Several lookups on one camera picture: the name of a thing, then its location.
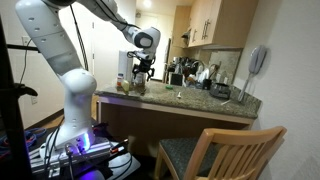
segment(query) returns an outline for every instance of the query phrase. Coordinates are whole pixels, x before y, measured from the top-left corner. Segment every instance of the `ceiling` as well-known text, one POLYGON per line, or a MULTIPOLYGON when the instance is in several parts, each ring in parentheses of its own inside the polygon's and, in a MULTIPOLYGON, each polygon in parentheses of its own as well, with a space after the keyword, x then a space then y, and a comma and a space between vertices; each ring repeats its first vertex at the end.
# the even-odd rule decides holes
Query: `ceiling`
POLYGON ((174 16, 177 5, 192 5, 194 0, 151 0, 151 8, 143 6, 144 0, 137 0, 137 11, 174 16))

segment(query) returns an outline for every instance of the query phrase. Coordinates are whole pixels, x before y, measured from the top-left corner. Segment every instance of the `wooden cabinet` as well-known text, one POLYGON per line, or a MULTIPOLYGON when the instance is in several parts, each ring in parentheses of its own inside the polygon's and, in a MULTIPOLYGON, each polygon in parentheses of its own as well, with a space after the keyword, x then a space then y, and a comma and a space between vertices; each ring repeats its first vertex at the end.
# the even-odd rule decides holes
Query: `wooden cabinet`
POLYGON ((191 6, 177 6, 174 16, 171 46, 185 48, 188 45, 186 39, 181 38, 190 26, 191 6))
POLYGON ((258 0, 195 0, 189 46, 245 46, 258 0))

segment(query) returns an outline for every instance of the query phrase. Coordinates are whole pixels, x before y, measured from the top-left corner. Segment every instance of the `paper towel roll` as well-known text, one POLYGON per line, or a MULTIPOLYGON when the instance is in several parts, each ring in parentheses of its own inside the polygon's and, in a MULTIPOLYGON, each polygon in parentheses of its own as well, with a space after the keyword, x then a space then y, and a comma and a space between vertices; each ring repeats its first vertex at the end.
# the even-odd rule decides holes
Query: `paper towel roll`
POLYGON ((123 78, 131 82, 133 58, 127 57, 127 51, 119 51, 118 73, 123 74, 123 78))

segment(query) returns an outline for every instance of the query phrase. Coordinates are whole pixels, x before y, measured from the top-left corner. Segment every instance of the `robotic arm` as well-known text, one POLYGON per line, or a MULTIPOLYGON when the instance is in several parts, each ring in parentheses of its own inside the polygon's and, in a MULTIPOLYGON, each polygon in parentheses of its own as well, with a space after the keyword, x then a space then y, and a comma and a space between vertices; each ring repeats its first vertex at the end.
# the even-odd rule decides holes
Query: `robotic arm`
MULTIPOLYGON (((56 138, 47 139, 46 147, 53 146, 57 150, 63 149, 65 144, 72 144, 80 151, 86 151, 95 140, 91 125, 91 100, 97 84, 92 74, 81 66, 76 50, 61 26, 58 16, 60 9, 75 1, 20 0, 16 4, 16 12, 23 27, 65 89, 65 120, 59 131, 53 133, 56 138)), ((160 40, 160 32, 157 29, 140 30, 128 24, 117 13, 114 0, 78 0, 77 2, 101 19, 111 22, 124 34, 127 41, 142 48, 141 51, 128 53, 140 60, 140 64, 134 66, 133 73, 148 73, 148 78, 153 76, 154 69, 151 65, 155 61, 160 40)))

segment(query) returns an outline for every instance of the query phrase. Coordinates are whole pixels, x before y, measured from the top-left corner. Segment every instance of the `gray seat cushion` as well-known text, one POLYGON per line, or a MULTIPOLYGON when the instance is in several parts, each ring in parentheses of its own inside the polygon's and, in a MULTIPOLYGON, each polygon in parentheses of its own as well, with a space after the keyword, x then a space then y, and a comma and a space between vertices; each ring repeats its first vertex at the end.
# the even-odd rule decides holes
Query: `gray seat cushion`
MULTIPOLYGON (((198 138, 163 139, 160 144, 169 156, 179 179, 183 179, 198 138)), ((198 176, 208 176, 218 150, 211 144, 204 156, 198 176)))

